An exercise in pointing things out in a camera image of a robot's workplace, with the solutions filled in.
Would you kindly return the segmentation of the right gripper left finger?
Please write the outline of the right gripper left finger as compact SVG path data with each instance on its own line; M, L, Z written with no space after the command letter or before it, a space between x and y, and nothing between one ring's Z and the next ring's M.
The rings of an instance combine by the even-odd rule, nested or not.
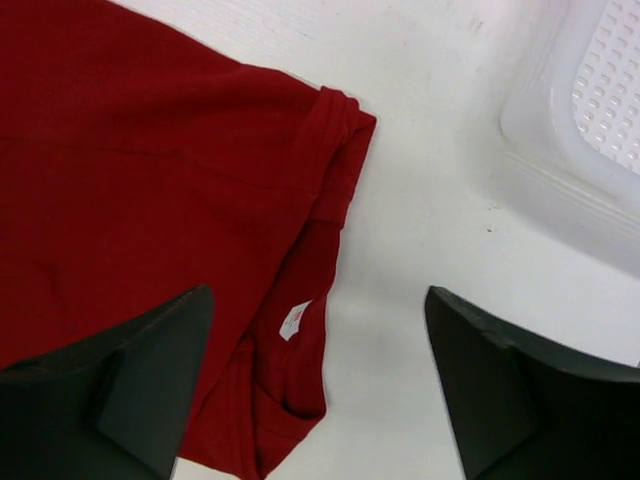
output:
M171 478L213 313L198 286L3 369L2 478Z

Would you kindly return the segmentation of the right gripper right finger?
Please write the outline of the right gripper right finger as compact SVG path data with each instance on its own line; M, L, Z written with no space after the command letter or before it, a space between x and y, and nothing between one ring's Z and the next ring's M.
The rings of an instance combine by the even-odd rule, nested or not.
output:
M468 479L636 479L639 370L506 322L439 286L425 300Z

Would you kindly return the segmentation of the red t shirt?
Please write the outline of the red t shirt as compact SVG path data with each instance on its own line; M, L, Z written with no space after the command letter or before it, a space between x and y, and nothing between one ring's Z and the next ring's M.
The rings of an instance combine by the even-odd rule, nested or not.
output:
M326 413L325 310L375 118L110 1L1 5L1 363L199 285L180 455L267 477Z

